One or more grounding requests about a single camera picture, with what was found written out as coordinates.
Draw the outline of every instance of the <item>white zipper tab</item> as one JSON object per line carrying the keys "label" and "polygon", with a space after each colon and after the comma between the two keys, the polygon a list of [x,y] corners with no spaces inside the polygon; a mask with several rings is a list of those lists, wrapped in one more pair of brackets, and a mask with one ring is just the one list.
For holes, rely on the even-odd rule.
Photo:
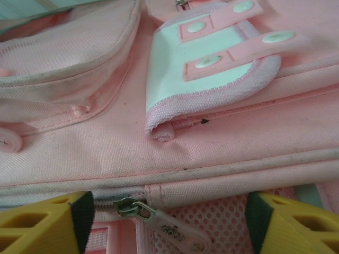
{"label": "white zipper tab", "polygon": [[200,229],[188,225],[161,210],[155,210],[131,197],[114,202],[122,217],[137,217],[147,226],[166,238],[185,254],[206,254],[211,248],[210,237]]}

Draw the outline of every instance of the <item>zipper pull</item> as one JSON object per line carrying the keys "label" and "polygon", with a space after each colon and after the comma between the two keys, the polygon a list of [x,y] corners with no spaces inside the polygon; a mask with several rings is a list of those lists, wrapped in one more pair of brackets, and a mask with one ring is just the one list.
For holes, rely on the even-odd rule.
{"label": "zipper pull", "polygon": [[131,197],[113,203],[121,217],[136,217],[166,238],[186,254],[205,254],[211,248],[210,237],[200,229],[188,225],[161,210],[155,210]]}

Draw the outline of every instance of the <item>pink backpack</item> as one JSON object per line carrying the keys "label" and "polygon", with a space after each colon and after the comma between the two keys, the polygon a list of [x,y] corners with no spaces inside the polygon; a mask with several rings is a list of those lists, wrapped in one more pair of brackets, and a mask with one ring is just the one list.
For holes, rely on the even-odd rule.
{"label": "pink backpack", "polygon": [[339,212],[339,2],[146,2],[0,37],[0,207],[93,191],[87,254],[253,253],[252,191]]}

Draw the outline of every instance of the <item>metal zipper slider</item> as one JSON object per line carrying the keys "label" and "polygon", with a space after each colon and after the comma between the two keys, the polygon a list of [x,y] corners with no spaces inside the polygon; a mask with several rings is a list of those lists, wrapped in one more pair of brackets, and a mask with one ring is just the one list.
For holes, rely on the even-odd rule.
{"label": "metal zipper slider", "polygon": [[131,197],[113,203],[121,217],[137,217],[186,254],[205,254],[211,248],[210,237],[200,229],[188,225],[161,210],[155,210]]}

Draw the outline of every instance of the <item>yellow plastic part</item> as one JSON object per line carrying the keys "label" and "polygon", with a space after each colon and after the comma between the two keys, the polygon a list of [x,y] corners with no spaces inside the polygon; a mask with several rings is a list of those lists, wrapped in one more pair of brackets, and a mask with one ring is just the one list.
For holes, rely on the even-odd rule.
{"label": "yellow plastic part", "polygon": [[260,193],[274,210],[261,254],[339,253],[339,214]]}
{"label": "yellow plastic part", "polygon": [[71,203],[86,192],[0,213],[1,254],[78,254]]}

